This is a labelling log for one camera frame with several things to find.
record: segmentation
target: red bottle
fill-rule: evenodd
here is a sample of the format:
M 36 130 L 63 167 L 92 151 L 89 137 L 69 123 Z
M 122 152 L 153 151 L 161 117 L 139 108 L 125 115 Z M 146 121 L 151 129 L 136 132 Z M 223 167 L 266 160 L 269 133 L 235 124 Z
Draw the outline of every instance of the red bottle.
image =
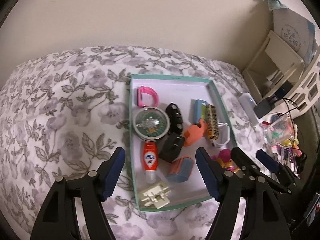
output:
M 143 166 L 146 170 L 147 183 L 156 182 L 156 169 L 158 167 L 158 148 L 154 142 L 146 142 L 143 149 Z

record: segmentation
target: gray floral pattern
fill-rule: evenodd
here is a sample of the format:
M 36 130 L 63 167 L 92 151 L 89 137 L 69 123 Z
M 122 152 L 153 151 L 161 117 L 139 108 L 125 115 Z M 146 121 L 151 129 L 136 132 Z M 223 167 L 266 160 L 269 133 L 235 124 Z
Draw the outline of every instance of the gray floral pattern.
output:
M 218 208 L 213 199 L 169 212 L 137 210 L 129 154 L 128 90 L 133 73 L 212 79 L 239 147 L 259 164 L 254 156 L 264 144 L 262 129 L 250 125 L 229 85 L 247 92 L 234 66 L 151 47 L 99 46 L 52 53 L 17 66 L 0 91 L 0 208 L 14 219 L 13 229 L 31 233 L 57 176 L 80 178 L 120 146 L 126 149 L 126 164 L 113 196 L 102 204 L 116 238 L 205 238 Z M 242 202 L 235 238 L 244 206 Z M 84 219 L 78 221 L 82 238 L 88 240 Z

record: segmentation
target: metal screw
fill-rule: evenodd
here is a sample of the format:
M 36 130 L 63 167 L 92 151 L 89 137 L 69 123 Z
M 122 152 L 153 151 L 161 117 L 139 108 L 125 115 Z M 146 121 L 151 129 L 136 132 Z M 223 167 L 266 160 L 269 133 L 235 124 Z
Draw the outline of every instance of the metal screw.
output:
M 61 175 L 57 176 L 56 177 L 56 182 L 60 182 L 63 180 L 63 177 Z
M 227 177 L 232 177 L 233 176 L 233 172 L 232 171 L 225 171 L 224 175 L 226 175 Z
M 264 177 L 258 177 L 258 181 L 261 183 L 264 183 L 266 181 L 266 179 Z
M 88 172 L 88 175 L 89 175 L 89 177 L 95 177 L 95 176 L 97 176 L 97 171 L 89 171 Z

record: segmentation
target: pink watch band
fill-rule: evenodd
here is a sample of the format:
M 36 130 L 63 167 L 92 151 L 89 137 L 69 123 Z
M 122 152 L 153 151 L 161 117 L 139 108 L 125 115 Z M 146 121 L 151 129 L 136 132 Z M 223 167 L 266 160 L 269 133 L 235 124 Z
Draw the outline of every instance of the pink watch band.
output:
M 154 107 L 158 106 L 159 104 L 158 94 L 152 88 L 141 86 L 138 88 L 138 107 L 143 108 L 147 106 L 142 102 L 142 93 L 151 95 L 153 97 L 153 100 L 155 101 L 155 104 L 153 106 Z

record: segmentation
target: tin lid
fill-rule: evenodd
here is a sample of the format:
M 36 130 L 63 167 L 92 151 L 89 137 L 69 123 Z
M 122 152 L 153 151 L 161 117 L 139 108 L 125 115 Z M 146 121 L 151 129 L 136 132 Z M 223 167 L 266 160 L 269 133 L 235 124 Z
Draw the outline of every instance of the tin lid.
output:
M 170 128 L 170 119 L 161 109 L 148 106 L 140 109 L 132 120 L 133 128 L 141 139 L 158 140 Z

